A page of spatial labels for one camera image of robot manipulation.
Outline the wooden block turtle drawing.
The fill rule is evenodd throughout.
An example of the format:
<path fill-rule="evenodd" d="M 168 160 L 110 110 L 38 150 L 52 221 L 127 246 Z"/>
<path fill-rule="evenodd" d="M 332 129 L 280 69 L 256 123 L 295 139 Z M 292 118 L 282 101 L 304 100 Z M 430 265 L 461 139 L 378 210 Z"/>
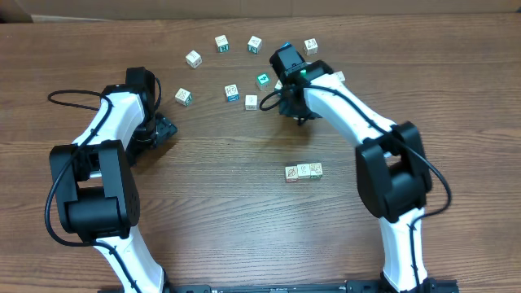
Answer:
<path fill-rule="evenodd" d="M 310 164 L 297 164 L 296 167 L 299 179 L 308 179 L 311 177 Z"/>

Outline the wooden block red side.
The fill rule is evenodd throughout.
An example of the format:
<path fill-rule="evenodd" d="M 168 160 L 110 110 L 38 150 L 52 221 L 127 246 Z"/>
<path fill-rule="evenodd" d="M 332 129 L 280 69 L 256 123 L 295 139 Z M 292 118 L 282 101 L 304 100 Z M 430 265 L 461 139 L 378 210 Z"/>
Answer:
<path fill-rule="evenodd" d="M 298 169 L 296 166 L 285 167 L 286 182 L 294 182 L 299 180 Z"/>

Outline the wooden block green R side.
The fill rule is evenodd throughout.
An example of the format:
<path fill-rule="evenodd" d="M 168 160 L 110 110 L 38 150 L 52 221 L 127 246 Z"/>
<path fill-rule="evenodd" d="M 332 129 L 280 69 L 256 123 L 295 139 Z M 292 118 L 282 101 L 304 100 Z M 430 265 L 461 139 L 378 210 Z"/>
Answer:
<path fill-rule="evenodd" d="M 321 178 L 323 175 L 321 163 L 311 163 L 309 165 L 309 173 L 312 179 Z"/>

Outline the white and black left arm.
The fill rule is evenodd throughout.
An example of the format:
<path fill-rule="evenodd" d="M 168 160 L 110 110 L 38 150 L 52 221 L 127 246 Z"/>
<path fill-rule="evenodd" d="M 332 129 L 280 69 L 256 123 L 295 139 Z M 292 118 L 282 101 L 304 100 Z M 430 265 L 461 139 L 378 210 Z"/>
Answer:
<path fill-rule="evenodd" d="M 128 68 L 125 83 L 109 85 L 96 97 L 100 105 L 86 130 L 50 152 L 53 184 L 44 211 L 46 230 L 64 246 L 98 250 L 119 278 L 121 291 L 170 292 L 169 277 L 138 228 L 140 201 L 131 171 L 143 152 L 177 132 L 158 111 L 160 81 L 144 67 Z M 53 230 L 53 204 L 63 230 L 79 241 L 67 241 Z"/>

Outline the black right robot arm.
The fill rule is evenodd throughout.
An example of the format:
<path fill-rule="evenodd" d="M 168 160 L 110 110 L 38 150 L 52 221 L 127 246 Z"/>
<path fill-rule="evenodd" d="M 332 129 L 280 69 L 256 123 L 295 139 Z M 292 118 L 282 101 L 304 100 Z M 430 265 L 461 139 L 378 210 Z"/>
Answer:
<path fill-rule="evenodd" d="M 382 232 L 388 290 L 426 292 L 421 228 L 432 180 L 417 128 L 374 112 L 329 65 L 305 62 L 292 45 L 269 63 L 282 83 L 282 114 L 301 122 L 321 117 L 353 145 L 358 194 Z"/>

